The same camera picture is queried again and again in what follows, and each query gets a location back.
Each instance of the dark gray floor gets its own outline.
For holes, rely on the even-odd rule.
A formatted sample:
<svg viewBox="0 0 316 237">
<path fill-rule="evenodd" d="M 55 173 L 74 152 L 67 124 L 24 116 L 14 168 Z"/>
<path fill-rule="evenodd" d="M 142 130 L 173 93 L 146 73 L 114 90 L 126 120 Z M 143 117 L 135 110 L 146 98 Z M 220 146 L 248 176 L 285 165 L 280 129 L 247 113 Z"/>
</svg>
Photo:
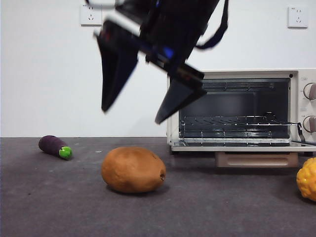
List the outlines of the dark gray floor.
<svg viewBox="0 0 316 237">
<path fill-rule="evenodd" d="M 1 140 L 2 237 L 316 236 L 316 203 L 301 198 L 297 169 L 218 170 L 213 154 L 170 156 L 165 138 L 64 140 L 71 161 L 35 138 Z M 118 194 L 102 180 L 106 153 L 133 145 L 166 164 L 156 192 Z"/>
</svg>

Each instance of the eggplant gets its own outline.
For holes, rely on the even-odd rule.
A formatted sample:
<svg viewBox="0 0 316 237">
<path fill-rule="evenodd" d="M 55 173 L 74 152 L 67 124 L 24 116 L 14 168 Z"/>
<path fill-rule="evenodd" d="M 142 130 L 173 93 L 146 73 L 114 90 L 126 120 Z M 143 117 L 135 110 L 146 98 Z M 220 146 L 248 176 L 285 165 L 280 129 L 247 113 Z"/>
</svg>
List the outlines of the eggplant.
<svg viewBox="0 0 316 237">
<path fill-rule="evenodd" d="M 39 148 L 50 155 L 69 159 L 72 156 L 72 150 L 68 145 L 58 137 L 47 135 L 39 140 Z"/>
</svg>

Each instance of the wall outlet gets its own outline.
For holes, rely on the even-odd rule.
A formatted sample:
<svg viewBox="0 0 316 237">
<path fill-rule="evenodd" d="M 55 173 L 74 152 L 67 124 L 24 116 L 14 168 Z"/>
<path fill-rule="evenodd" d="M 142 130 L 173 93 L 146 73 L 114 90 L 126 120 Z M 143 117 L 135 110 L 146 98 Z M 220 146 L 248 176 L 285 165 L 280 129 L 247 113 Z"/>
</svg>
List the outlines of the wall outlet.
<svg viewBox="0 0 316 237">
<path fill-rule="evenodd" d="M 288 28 L 307 28 L 308 11 L 304 7 L 288 8 Z"/>
<path fill-rule="evenodd" d="M 82 26 L 102 26 L 102 8 L 81 5 Z"/>
</svg>

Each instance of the oven rack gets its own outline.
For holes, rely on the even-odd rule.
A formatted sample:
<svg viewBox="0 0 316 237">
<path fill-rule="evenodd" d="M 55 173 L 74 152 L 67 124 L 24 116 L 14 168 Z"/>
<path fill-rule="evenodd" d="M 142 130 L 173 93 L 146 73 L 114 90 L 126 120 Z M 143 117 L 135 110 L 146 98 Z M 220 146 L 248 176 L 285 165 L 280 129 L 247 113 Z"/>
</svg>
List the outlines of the oven rack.
<svg viewBox="0 0 316 237">
<path fill-rule="evenodd" d="M 188 126 L 297 126 L 297 123 L 268 119 L 267 116 L 214 116 L 214 117 L 185 117 L 181 125 Z"/>
<path fill-rule="evenodd" d="M 298 126 L 267 116 L 184 117 L 180 124 L 180 138 L 286 138 L 284 130 Z"/>
</svg>

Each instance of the toaster oven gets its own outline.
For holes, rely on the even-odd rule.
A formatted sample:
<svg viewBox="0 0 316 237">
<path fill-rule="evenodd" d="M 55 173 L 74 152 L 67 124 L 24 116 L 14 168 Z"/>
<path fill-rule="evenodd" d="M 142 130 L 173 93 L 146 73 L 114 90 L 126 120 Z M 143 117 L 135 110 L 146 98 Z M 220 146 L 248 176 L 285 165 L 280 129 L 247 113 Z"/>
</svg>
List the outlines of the toaster oven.
<svg viewBox="0 0 316 237">
<path fill-rule="evenodd" d="M 316 151 L 316 69 L 204 74 L 207 93 L 167 120 L 171 152 L 215 152 L 219 167 L 296 167 L 299 152 Z"/>
</svg>

